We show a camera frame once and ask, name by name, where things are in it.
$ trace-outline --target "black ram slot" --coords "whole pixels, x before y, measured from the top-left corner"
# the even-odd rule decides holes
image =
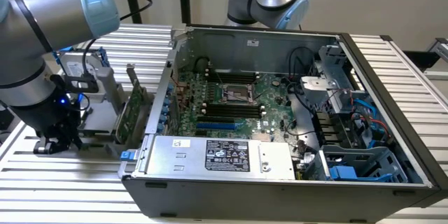
[[[231,118],[260,118],[260,111],[257,106],[209,104],[205,110],[207,116],[227,116]]]
[[[208,116],[225,116],[232,118],[261,118],[260,114],[249,114],[244,112],[207,112]]]
[[[217,83],[251,84],[256,80],[256,75],[241,73],[211,73],[207,80]]]
[[[211,109],[223,109],[223,110],[253,110],[253,111],[259,111],[260,108],[259,106],[253,106],[253,105],[235,105],[235,104],[209,104],[207,105],[207,108]]]
[[[215,118],[211,116],[199,116],[197,117],[199,122],[208,122],[208,123],[235,123],[233,118]]]

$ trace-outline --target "motherboard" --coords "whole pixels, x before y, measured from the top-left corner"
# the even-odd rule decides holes
[[[177,135],[283,141],[293,120],[284,79],[267,73],[181,72]]]

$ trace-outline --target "green circuit board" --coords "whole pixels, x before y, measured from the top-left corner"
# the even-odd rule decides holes
[[[280,83],[277,87],[272,84],[273,81]],[[196,129],[197,118],[203,116],[201,105],[204,101],[209,104],[263,105],[267,112],[261,118],[235,118],[236,130],[207,130],[207,137],[252,139],[252,135],[257,133],[269,133],[272,138],[283,136],[280,121],[284,120],[285,124],[291,122],[293,114],[291,106],[287,105],[288,93],[287,86],[281,83],[281,77],[276,77],[273,74],[261,74],[253,84],[235,84],[208,82],[195,73],[181,72],[179,83],[188,84],[183,94],[187,99],[180,102],[183,108],[180,110],[179,136],[195,136],[196,130],[199,130]],[[228,90],[228,92],[233,90],[235,92],[231,92],[233,96],[228,95],[224,99],[225,92],[223,90]],[[245,90],[251,91],[252,102],[237,99]]]

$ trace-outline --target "warning label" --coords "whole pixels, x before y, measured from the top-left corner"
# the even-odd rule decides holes
[[[205,169],[228,172],[249,172],[248,143],[207,140]]]
[[[83,70],[83,64],[81,64],[81,62],[69,61],[67,63],[67,66],[68,66],[68,72],[69,72],[71,76],[80,77],[83,75],[84,70]],[[87,67],[87,70],[91,73],[91,75],[96,76],[95,68],[92,67],[92,65],[87,64],[85,67]]]

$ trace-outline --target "white label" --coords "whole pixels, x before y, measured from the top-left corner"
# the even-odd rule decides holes
[[[247,45],[249,47],[257,47],[260,45],[260,41],[257,41],[257,40],[248,40],[247,41]]]
[[[67,66],[68,66],[67,71],[68,71],[69,75],[80,77],[81,74],[84,73],[81,62],[69,61],[67,63]],[[96,77],[96,72],[95,72],[95,68],[92,67],[92,65],[85,64],[85,67],[87,67],[87,70],[91,73],[91,75],[93,75]]]
[[[189,148],[189,139],[173,139],[173,147]]]

